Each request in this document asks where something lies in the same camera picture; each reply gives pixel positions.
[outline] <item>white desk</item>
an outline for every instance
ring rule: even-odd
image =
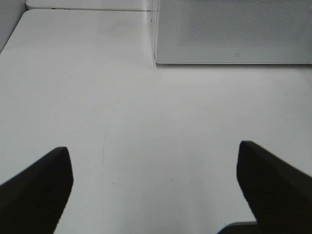
[[[154,66],[147,13],[31,10],[0,55],[0,183],[68,146],[56,234],[215,234],[253,220],[254,140],[312,174],[312,70]]]
[[[28,9],[147,11],[151,0],[26,0]]]

